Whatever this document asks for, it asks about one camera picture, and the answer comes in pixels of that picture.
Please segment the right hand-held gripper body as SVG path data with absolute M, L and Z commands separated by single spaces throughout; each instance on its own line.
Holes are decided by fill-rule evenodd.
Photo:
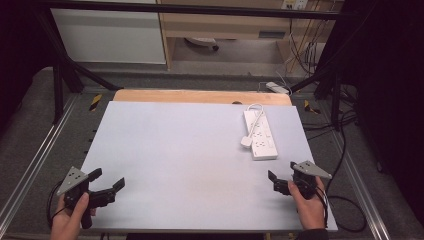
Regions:
M 311 199 L 317 188 L 316 176 L 331 179 L 332 175 L 322 168 L 318 167 L 311 161 L 297 163 L 293 170 L 293 182 L 297 185 L 301 195 L 306 199 Z M 273 190 L 283 195 L 289 195 L 288 182 L 279 179 L 279 182 L 273 183 Z

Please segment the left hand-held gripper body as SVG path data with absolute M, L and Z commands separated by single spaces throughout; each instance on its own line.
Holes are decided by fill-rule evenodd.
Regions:
M 72 167 L 57 191 L 58 196 L 64 196 L 65 207 L 71 210 L 75 208 L 78 200 L 84 193 L 89 194 L 89 205 L 81 220 L 83 229 L 89 229 L 92 226 L 91 209 L 105 207 L 109 203 L 113 203 L 116 197 L 116 192 L 112 187 L 100 191 L 90 191 L 89 184 L 91 182 L 88 181 L 88 174 Z

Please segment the person's right hand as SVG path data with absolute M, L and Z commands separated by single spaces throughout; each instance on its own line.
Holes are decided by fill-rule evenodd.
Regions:
M 300 223 L 304 230 L 325 229 L 325 210 L 318 196 L 306 200 L 300 193 L 297 185 L 288 181 L 288 189 L 293 197 Z

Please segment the person's left hand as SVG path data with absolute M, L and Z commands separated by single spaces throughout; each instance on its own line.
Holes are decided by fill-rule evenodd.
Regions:
M 69 212 L 65 207 L 64 196 L 60 196 L 57 214 L 53 217 L 50 240 L 77 240 L 80 222 L 89 204 L 89 194 L 84 193 L 75 208 Z

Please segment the black yellow striped tape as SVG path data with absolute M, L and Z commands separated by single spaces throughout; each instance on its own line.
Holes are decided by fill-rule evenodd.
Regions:
M 96 110 L 96 108 L 97 108 L 97 106 L 98 106 L 98 104 L 99 104 L 99 102 L 100 102 L 101 98 L 102 98 L 102 94 L 96 94 L 96 95 L 94 96 L 94 98 L 93 98 L 93 100 L 92 100 L 92 102 L 91 102 L 91 104 L 90 104 L 90 107 L 89 107 L 89 111 L 90 111 L 90 112 L 93 112 L 93 111 L 95 111 L 95 110 Z
M 312 112 L 314 114 L 321 114 L 321 111 L 319 109 L 311 107 L 311 104 L 308 100 L 304 100 L 304 110 L 306 112 Z

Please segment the person's dark right sleeve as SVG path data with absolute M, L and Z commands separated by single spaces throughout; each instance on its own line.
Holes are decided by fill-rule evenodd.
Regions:
M 326 229 L 309 229 L 298 234 L 296 240 L 329 240 Z

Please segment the black metal stand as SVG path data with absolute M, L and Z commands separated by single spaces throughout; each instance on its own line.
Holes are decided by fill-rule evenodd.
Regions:
M 339 131 L 341 128 L 341 123 L 339 122 L 341 70 L 335 63 L 328 63 L 316 71 L 311 77 L 291 86 L 291 91 L 296 92 L 316 81 L 319 82 L 314 92 L 316 99 L 324 99 L 329 93 L 332 93 L 330 123 Z
M 68 55 L 60 33 L 54 23 L 51 10 L 47 7 L 35 6 L 32 8 L 37 22 L 40 24 L 43 32 L 47 36 L 48 45 L 52 48 L 53 54 L 53 83 L 55 114 L 53 123 L 57 124 L 64 115 L 64 93 L 63 83 L 66 83 L 72 93 L 81 93 L 84 85 L 79 77 L 82 74 L 95 83 L 100 84 L 108 90 L 120 90 L 119 86 L 107 82 L 103 78 L 95 75 L 93 72 L 78 64 Z

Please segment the small white floor power strip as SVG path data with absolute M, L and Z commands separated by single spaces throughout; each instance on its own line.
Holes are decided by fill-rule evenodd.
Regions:
M 275 93 L 280 94 L 289 94 L 289 90 L 284 88 L 281 85 L 276 84 L 275 82 L 268 82 L 265 84 L 266 88 Z

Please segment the wooden board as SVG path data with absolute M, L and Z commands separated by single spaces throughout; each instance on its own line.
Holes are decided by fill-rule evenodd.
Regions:
M 287 94 L 237 92 L 237 91 L 200 91 L 200 90 L 159 90 L 159 89 L 121 89 L 114 101 L 126 102 L 172 102 L 172 103 L 217 103 L 241 104 L 259 103 L 263 105 L 291 106 Z

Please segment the dark curtain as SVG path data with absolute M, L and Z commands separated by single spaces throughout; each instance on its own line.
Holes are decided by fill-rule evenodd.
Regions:
M 30 1 L 0 0 L 0 130 L 22 101 L 33 76 L 51 65 L 51 49 Z
M 342 10 L 366 21 L 338 23 L 327 45 L 359 33 L 342 81 L 357 88 L 376 157 L 424 226 L 424 0 L 344 0 Z

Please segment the white object under desk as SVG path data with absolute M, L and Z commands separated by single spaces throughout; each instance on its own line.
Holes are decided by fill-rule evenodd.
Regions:
M 186 41 L 198 46 L 208 47 L 213 51 L 219 50 L 219 46 L 217 45 L 216 40 L 213 38 L 186 38 Z

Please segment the wooden desk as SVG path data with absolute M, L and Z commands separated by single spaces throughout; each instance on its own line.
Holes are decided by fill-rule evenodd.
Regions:
M 205 5 L 223 7 L 246 7 L 282 9 L 283 0 L 156 0 L 159 4 Z M 338 12 L 344 0 L 308 0 L 303 10 Z M 332 21 L 278 19 L 269 17 L 223 16 L 172 14 L 159 15 L 166 64 L 173 66 L 175 41 L 178 38 L 214 38 L 214 39 L 266 39 L 274 40 L 282 59 L 289 67 L 297 64 L 295 56 L 312 41 L 314 31 L 320 36 L 317 41 L 327 41 L 334 23 Z

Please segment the black metal crossbar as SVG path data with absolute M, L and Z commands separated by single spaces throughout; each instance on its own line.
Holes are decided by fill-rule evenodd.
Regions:
M 265 8 L 197 6 L 176 4 L 147 4 L 77 0 L 35 0 L 35 3 L 55 9 L 123 11 L 146 13 L 172 13 L 197 15 L 249 16 L 269 18 L 320 19 L 320 20 L 351 20 L 357 17 L 354 13 L 321 12 L 306 10 L 277 10 Z

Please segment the aluminium rail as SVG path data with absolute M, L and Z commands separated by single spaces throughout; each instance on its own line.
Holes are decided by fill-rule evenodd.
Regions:
M 391 240 L 390 234 L 382 220 L 379 211 L 370 195 L 370 192 L 362 179 L 353 159 L 347 149 L 347 142 L 343 139 L 341 132 L 333 132 L 332 137 L 342 155 L 341 166 L 344 168 L 346 175 L 352 185 L 353 192 L 364 212 L 370 231 L 375 240 Z
M 2 238 L 71 114 L 78 94 L 66 100 L 64 114 L 53 123 L 46 100 L 28 99 L 0 131 L 0 238 Z

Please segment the white wall outlet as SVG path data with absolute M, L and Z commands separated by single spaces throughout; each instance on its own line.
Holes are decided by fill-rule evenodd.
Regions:
M 282 9 L 303 10 L 306 8 L 308 0 L 283 0 Z

